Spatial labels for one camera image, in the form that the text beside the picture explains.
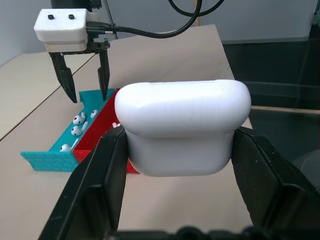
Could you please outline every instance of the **airpods case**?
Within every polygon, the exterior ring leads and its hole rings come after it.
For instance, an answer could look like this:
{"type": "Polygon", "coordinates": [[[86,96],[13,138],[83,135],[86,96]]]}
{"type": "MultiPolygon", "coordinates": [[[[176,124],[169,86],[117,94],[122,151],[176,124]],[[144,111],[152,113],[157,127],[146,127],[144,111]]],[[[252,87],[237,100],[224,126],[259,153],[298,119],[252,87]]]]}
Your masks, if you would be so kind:
{"type": "Polygon", "coordinates": [[[235,80],[142,82],[120,89],[114,106],[140,173],[202,176],[229,162],[234,132],[248,117],[251,98],[235,80]]]}

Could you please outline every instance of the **gray wall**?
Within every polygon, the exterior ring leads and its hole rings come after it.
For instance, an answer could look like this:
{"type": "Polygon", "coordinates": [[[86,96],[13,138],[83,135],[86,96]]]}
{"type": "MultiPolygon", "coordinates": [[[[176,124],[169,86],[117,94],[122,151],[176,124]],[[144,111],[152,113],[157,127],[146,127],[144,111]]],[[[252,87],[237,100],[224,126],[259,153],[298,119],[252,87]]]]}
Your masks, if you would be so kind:
{"type": "Polygon", "coordinates": [[[40,9],[49,7],[50,0],[1,0],[0,66],[22,53],[44,51],[33,26],[40,9]]]}
{"type": "MultiPolygon", "coordinates": [[[[203,0],[203,10],[218,0],[203,0]]],[[[152,32],[172,31],[188,18],[175,12],[167,0],[107,0],[118,26],[152,32]]],[[[193,11],[193,0],[175,0],[185,11],[193,11]]],[[[252,43],[304,40],[317,0],[225,0],[201,25],[216,24],[225,43],[252,43]]],[[[119,38],[130,36],[119,33],[119,38]]]]}

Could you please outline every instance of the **wooden table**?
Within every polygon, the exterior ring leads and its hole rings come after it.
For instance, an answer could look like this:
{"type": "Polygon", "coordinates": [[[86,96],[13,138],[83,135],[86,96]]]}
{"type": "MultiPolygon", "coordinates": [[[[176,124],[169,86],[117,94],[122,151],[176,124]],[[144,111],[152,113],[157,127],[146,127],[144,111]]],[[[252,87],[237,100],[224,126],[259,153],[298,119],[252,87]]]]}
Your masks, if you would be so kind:
{"type": "MultiPolygon", "coordinates": [[[[234,78],[214,25],[193,27],[170,39],[115,40],[109,61],[112,88],[135,82],[234,78]]],[[[99,88],[98,67],[94,56],[74,74],[79,90],[99,88]]],[[[70,176],[35,172],[20,151],[48,150],[81,109],[60,87],[0,141],[3,239],[37,239],[70,176]]],[[[249,120],[244,126],[251,127],[249,120]]],[[[209,176],[127,177],[120,229],[176,231],[194,225],[204,231],[240,231],[251,224],[231,162],[209,176]]]]}
{"type": "MultiPolygon", "coordinates": [[[[93,54],[68,55],[75,73],[93,54]]],[[[0,67],[0,140],[60,86],[47,52],[22,54],[0,67]]]]}

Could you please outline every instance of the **case lid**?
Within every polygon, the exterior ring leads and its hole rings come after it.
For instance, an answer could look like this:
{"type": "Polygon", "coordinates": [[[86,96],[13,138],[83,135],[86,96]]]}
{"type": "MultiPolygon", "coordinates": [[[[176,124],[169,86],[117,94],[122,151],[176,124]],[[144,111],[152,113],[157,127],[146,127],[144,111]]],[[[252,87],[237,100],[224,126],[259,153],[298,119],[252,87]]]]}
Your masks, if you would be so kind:
{"type": "Polygon", "coordinates": [[[136,135],[209,136],[240,127],[251,98],[236,80],[141,82],[120,89],[114,106],[123,127],[136,135]]]}

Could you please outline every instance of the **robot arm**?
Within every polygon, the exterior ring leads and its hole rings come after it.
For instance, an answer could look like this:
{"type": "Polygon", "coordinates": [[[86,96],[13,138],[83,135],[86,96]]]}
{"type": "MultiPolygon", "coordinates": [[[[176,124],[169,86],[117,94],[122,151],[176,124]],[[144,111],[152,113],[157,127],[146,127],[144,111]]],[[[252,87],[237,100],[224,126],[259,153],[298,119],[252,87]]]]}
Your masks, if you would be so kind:
{"type": "Polygon", "coordinates": [[[117,232],[126,183],[128,143],[122,126],[109,130],[71,174],[39,240],[320,238],[315,230],[320,227],[320,194],[265,136],[240,127],[234,134],[231,159],[254,228],[242,234],[212,231],[208,235],[194,228],[182,228],[176,235],[117,232]]]}
{"type": "Polygon", "coordinates": [[[51,0],[53,9],[42,9],[34,25],[34,31],[44,43],[52,59],[58,81],[65,93],[76,103],[75,83],[64,55],[99,54],[98,77],[103,100],[106,100],[110,79],[108,40],[94,41],[100,34],[88,28],[88,22],[97,23],[100,16],[92,8],[101,7],[100,0],[51,0]]]}

